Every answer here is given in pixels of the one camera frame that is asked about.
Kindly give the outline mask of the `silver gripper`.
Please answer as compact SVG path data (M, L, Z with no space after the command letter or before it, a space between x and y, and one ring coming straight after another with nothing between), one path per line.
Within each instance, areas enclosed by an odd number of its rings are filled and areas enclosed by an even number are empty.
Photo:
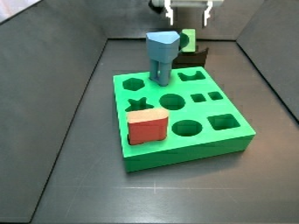
M212 5L218 7L223 3L224 3L224 0L150 0L150 4L154 7L166 8L166 17L170 18L170 25L174 25L174 9L172 8L178 8L178 7L206 8L203 12L203 20L202 20L203 27L208 25Z

